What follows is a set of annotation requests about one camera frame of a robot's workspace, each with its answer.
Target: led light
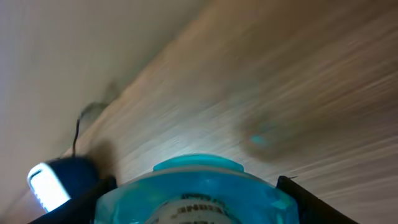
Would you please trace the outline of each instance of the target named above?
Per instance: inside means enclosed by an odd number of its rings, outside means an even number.
[[[51,212],[70,200],[70,196],[58,177],[45,163],[40,163],[30,170],[28,183],[47,212]]]

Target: bright white light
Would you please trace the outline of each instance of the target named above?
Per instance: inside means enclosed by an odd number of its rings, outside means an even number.
[[[41,169],[31,178],[30,186],[47,212],[51,212],[70,199],[58,178],[46,164],[45,169]]]

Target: label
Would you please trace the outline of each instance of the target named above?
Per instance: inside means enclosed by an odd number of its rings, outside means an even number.
[[[183,194],[165,202],[145,224],[235,224],[223,202],[202,194]]]

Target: white wall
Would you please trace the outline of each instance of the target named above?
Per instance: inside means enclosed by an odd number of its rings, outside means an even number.
[[[37,163],[72,143],[75,119],[126,82],[202,0],[0,0],[0,212]]]

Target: blue plastic container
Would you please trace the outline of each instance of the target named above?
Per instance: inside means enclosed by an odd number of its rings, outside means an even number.
[[[103,195],[95,223],[298,224],[293,198],[211,155],[180,156]]]

